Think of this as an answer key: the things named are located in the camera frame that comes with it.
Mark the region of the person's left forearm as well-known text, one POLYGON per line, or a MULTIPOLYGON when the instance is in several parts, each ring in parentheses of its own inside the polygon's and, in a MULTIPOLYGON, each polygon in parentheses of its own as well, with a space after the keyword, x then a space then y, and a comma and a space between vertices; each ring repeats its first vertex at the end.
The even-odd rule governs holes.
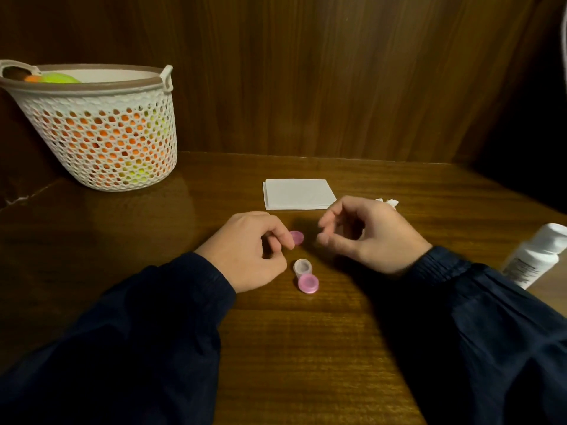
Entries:
POLYGON ((235 299, 195 253, 145 268, 0 376, 0 425, 211 425, 235 299))

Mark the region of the white plastic bottle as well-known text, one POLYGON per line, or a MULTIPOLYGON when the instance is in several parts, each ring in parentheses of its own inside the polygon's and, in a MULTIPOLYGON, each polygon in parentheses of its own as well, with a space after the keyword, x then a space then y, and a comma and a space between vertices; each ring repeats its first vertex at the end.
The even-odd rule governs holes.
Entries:
POLYGON ((567 227, 548 223, 522 242, 504 262, 501 273, 526 290, 559 262, 567 249, 567 227))

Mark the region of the white contact lens case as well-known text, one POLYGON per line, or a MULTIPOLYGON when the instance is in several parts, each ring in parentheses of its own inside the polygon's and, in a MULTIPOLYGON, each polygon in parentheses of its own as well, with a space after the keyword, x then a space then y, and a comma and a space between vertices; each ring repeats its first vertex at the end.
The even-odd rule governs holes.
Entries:
POLYGON ((297 259, 293 265, 293 271, 295 273, 298 285, 299 276, 305 273, 313 274, 313 267, 307 259, 297 259))

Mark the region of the white folded tissue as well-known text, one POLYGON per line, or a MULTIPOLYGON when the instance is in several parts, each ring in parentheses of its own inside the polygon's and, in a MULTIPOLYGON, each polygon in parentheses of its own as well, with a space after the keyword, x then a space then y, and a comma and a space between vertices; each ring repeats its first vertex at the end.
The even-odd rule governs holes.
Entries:
POLYGON ((337 200, 325 179, 267 179, 262 185, 268 211, 325 210, 337 200))

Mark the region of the person's right forearm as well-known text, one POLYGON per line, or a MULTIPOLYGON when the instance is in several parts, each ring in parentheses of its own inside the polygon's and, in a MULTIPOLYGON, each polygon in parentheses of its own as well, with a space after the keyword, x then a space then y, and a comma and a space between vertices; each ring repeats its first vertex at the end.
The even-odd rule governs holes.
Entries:
POLYGON ((434 247, 372 302, 428 425, 567 425, 567 318, 434 247))

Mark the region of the white mesh basket brown rim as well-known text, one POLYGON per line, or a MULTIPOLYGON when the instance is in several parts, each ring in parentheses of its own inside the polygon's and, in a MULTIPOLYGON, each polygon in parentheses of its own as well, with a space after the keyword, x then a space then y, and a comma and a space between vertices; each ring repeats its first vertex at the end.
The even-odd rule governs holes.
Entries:
POLYGON ((0 59, 8 92, 62 166, 82 185, 127 192, 159 183, 177 163, 174 68, 43 64, 0 59), (80 84, 27 83, 61 72, 80 84))

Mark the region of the person's right hand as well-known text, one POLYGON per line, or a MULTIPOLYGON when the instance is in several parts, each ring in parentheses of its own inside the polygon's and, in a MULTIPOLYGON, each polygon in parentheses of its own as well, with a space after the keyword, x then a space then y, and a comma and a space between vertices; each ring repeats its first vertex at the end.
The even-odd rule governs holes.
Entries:
POLYGON ((400 276, 433 246, 395 209, 374 200, 346 195, 318 221, 321 232, 336 233, 360 245, 359 264, 400 276))

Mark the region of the person's left hand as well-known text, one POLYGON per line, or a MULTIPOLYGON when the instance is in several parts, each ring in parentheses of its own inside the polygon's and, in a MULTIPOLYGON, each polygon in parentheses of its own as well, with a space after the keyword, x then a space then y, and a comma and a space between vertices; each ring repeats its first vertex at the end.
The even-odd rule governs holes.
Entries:
POLYGON ((212 264, 236 293, 243 293, 273 281, 261 278, 260 258, 294 247, 290 231, 277 216, 252 211, 231 216, 195 253, 212 264))

